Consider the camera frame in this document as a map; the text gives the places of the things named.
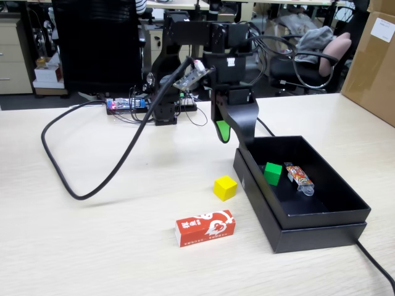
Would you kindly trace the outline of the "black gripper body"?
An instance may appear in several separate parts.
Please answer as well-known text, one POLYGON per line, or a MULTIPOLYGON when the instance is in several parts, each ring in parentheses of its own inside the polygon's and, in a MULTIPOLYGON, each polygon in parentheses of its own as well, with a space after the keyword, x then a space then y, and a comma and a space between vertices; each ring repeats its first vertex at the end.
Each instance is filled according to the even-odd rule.
POLYGON ((211 88, 210 100, 213 107, 217 104, 217 95, 224 97, 227 105, 252 104, 252 86, 243 82, 246 59, 251 55, 250 52, 203 53, 204 65, 212 70, 208 78, 208 87, 211 88))

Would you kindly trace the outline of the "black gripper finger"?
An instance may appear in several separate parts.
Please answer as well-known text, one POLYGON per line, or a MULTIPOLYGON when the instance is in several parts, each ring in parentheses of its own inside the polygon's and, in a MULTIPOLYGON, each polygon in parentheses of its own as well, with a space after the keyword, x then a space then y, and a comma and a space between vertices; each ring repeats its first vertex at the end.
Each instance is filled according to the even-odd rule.
POLYGON ((224 144, 230 140, 230 126, 222 115, 223 103, 226 102, 226 98, 220 91, 211 90, 211 120, 219 140, 224 144))
POLYGON ((227 123, 234 130, 241 145, 251 145, 254 142, 258 114, 259 106, 256 101, 227 106, 227 123))

